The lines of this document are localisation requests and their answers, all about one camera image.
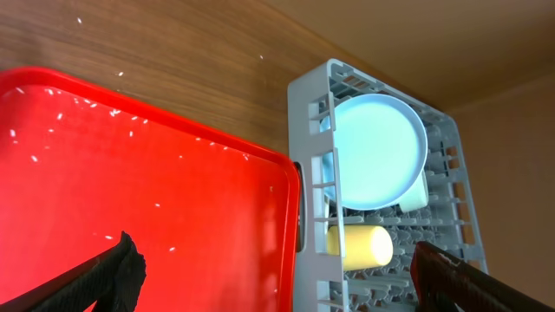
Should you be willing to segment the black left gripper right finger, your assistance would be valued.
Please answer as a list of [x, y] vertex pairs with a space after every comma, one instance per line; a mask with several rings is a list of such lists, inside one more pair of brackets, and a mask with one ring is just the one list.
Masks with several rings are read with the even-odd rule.
[[410, 265], [418, 311], [546, 311], [547, 306], [463, 260], [420, 241]]

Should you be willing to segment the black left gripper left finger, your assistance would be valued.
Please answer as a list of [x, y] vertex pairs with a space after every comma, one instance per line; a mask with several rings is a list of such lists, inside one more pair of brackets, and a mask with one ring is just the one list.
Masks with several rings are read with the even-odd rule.
[[147, 277], [132, 238], [1, 305], [12, 312], [134, 312]]

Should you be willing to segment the yellow plastic cup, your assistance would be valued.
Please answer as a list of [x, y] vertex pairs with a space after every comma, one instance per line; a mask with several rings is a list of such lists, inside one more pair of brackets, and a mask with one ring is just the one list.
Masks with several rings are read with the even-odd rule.
[[388, 231], [378, 225], [345, 225], [344, 270], [365, 270], [390, 263], [394, 247]]

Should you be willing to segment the green bowl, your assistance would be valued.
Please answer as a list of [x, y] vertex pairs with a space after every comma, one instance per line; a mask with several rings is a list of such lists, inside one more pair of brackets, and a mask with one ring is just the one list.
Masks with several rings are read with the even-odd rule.
[[398, 205], [403, 213], [416, 211], [424, 208], [429, 202], [428, 182], [426, 173], [421, 172], [421, 176], [413, 183], [410, 189], [400, 198]]

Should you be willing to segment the blue plate with rice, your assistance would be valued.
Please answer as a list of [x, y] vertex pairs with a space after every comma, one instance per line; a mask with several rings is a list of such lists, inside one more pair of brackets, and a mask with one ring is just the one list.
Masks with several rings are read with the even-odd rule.
[[416, 111], [391, 95], [363, 94], [335, 107], [334, 117], [323, 118], [320, 130], [336, 125], [343, 207], [374, 211], [398, 205], [427, 160], [428, 137]]

